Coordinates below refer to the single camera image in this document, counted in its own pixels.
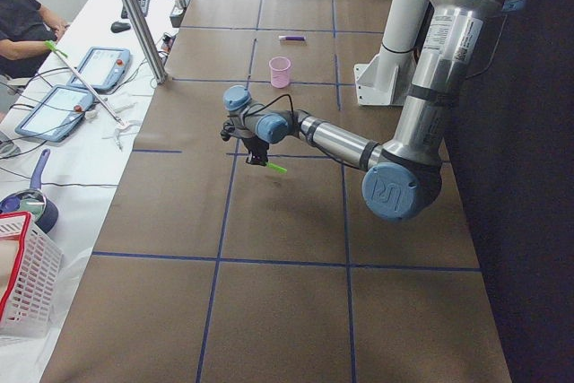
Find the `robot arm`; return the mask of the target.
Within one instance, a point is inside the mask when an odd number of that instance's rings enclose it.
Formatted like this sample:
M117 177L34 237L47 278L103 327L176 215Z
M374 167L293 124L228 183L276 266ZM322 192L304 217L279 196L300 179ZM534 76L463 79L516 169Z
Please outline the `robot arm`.
M392 0L380 51L355 68L362 105L398 105L393 138L384 144L300 109L275 110L236 85L223 95L223 140L238 138L248 163L265 166L272 144L292 135L365 174L361 189L378 217L416 216L439 195L439 147L457 106L475 46L490 19L526 0Z

